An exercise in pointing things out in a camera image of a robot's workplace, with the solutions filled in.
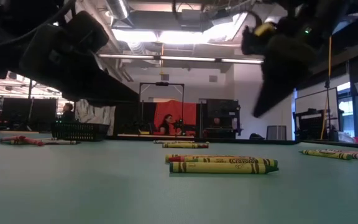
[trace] ceiling pipe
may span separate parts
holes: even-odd
[[[126,0],[105,0],[107,8],[114,19],[122,20],[129,16],[130,10]]]

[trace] table surface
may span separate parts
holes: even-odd
[[[358,161],[298,152],[304,149],[347,148],[214,143],[209,149],[163,149],[142,141],[0,144],[0,223],[358,223]],[[170,174],[165,154],[266,157],[277,159],[280,170]]]

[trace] green crayon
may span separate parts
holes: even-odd
[[[169,171],[173,173],[204,174],[267,174],[278,171],[278,167],[264,164],[229,164],[214,162],[171,162]]]
[[[344,159],[344,160],[351,160],[352,156],[343,153],[343,152],[329,152],[329,151],[314,151],[314,150],[303,150],[299,151],[300,153],[304,155],[310,155],[310,156],[321,156],[321,157],[328,157],[333,159]]]

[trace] plastic basket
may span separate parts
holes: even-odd
[[[89,123],[52,123],[52,136],[71,141],[102,141],[109,125]]]

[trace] red backdrop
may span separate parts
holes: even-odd
[[[184,103],[183,106],[183,124],[195,125],[196,124],[196,103]],[[181,102],[176,100],[170,100],[165,103],[157,103],[154,115],[154,125],[158,128],[162,124],[164,116],[170,114],[172,115],[172,122],[182,119],[181,117]],[[175,135],[175,130],[173,125],[170,125],[171,135]],[[194,131],[187,131],[186,135],[195,134]]]

